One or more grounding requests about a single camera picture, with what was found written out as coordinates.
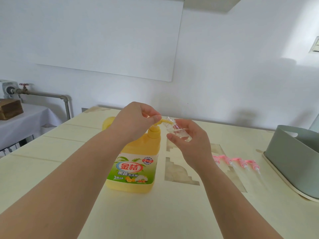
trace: brown wooden box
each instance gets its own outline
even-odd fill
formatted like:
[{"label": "brown wooden box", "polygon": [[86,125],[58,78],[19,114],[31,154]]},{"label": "brown wooden box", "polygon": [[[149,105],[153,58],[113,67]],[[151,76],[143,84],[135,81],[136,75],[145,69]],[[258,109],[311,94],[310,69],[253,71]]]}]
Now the brown wooden box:
[{"label": "brown wooden box", "polygon": [[23,113],[20,100],[0,99],[0,120],[8,120]]}]

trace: person's left arm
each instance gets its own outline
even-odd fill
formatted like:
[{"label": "person's left arm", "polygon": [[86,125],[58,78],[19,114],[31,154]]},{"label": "person's left arm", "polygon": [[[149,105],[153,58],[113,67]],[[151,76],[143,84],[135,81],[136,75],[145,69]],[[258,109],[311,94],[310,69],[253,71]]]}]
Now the person's left arm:
[{"label": "person's left arm", "polygon": [[118,154],[160,119],[149,105],[126,106],[108,129],[0,214],[0,238],[77,238]]}]

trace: green label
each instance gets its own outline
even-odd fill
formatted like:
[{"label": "green label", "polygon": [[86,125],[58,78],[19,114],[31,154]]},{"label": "green label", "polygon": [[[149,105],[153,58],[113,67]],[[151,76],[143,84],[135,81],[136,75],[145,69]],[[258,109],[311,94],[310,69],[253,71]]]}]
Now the green label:
[{"label": "green label", "polygon": [[158,155],[120,153],[107,179],[130,184],[149,185],[154,182],[157,157]]}]

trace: small transparent bottle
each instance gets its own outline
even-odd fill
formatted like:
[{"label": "small transparent bottle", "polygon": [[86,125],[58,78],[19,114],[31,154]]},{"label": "small transparent bottle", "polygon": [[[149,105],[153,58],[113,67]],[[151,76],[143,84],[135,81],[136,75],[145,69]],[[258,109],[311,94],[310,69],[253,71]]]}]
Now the small transparent bottle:
[{"label": "small transparent bottle", "polygon": [[163,124],[165,125],[166,130],[169,133],[172,133],[172,134],[178,136],[179,138],[182,138],[186,142],[189,142],[192,140],[192,137],[183,128],[180,128],[176,124],[176,122],[173,118],[166,117],[165,119],[163,119]]}]

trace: person's right arm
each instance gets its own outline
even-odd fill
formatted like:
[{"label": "person's right arm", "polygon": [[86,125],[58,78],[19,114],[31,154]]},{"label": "person's right arm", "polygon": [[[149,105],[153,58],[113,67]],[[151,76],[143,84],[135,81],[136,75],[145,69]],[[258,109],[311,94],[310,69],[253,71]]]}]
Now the person's right arm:
[{"label": "person's right arm", "polygon": [[191,120],[176,123],[193,139],[185,142],[173,134],[167,138],[199,174],[224,239],[283,239],[216,165],[207,133]]}]

